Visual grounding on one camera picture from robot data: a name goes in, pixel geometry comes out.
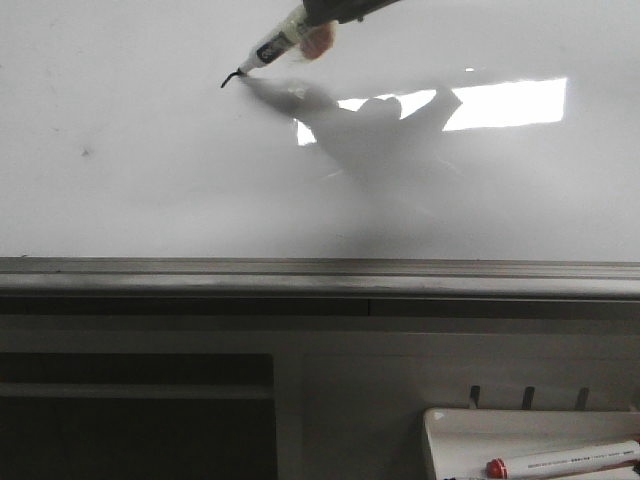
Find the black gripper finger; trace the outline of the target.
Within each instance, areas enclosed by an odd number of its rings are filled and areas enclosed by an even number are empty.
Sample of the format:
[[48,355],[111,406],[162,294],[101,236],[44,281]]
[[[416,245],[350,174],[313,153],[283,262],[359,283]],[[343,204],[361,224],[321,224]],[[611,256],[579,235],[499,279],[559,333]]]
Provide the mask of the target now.
[[365,16],[396,3],[397,0],[303,0],[303,6],[312,25],[322,25],[331,21],[340,24]]

